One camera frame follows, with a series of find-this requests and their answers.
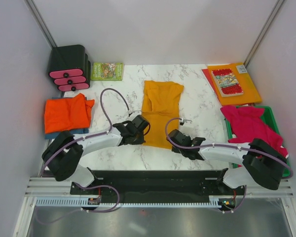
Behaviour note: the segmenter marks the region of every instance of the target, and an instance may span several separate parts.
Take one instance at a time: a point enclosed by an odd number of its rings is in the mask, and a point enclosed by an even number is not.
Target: book cover illustration
[[[94,63],[91,80],[122,80],[123,63]]]
[[[222,97],[243,94],[239,81],[231,69],[212,70],[212,74]]]

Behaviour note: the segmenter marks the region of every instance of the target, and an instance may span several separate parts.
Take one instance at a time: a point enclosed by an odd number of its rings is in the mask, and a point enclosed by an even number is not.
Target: green basket
[[[274,132],[276,132],[277,134],[280,135],[280,132],[279,132],[278,127],[276,125],[276,121],[275,121],[275,118],[274,118],[272,109],[270,107],[268,107],[268,106],[254,106],[254,107],[256,107],[256,108],[264,108],[264,113],[261,116],[262,121],[266,125],[268,125]],[[226,122],[226,127],[227,127],[228,139],[231,139],[232,138],[231,125],[230,125],[230,123],[226,119],[225,119],[225,122]],[[237,164],[232,164],[232,166],[234,168],[237,168],[238,167]],[[283,177],[287,177],[290,174],[291,174],[290,171],[288,169],[285,169],[284,170]]]

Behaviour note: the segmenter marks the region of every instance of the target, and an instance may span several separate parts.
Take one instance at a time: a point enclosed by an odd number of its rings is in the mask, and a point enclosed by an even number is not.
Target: marble table surface
[[[179,107],[180,117],[193,121],[195,129],[189,135],[225,142],[227,137],[221,105],[202,73],[204,68],[205,65],[126,65],[123,81],[92,81],[89,89],[69,91],[64,96],[74,97],[83,93],[87,99],[95,99],[90,132],[96,132],[109,126],[99,103],[103,89],[111,87],[118,90],[130,109],[135,111],[142,107],[145,80],[174,81],[184,85]],[[115,92],[106,91],[103,103],[113,123],[129,119],[122,99]],[[95,151],[83,156],[79,164],[99,170],[213,170],[229,167],[227,162],[189,160],[167,149],[143,145]]]

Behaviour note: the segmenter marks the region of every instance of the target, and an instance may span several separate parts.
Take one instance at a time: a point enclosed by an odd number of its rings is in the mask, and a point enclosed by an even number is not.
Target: orange folder
[[[214,84],[215,92],[221,103],[221,105],[243,105],[249,103],[261,103],[262,98],[259,95],[255,85],[253,84],[249,73],[239,73],[237,66],[243,65],[243,63],[233,63],[228,65],[208,66],[209,73],[214,81],[212,71],[219,69],[232,69],[232,72],[237,77],[240,86],[243,90],[243,95],[236,95],[230,97],[222,97],[219,93],[216,83]]]

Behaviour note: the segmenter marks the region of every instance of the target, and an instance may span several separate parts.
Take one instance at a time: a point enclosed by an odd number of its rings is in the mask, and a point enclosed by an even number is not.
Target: white wall
[[[244,61],[276,0],[34,0],[58,46],[93,61]]]
[[[22,0],[0,0],[0,237],[12,236],[29,177],[45,145],[50,47]]]
[[[284,137],[296,198],[296,0],[286,1],[248,71]]]

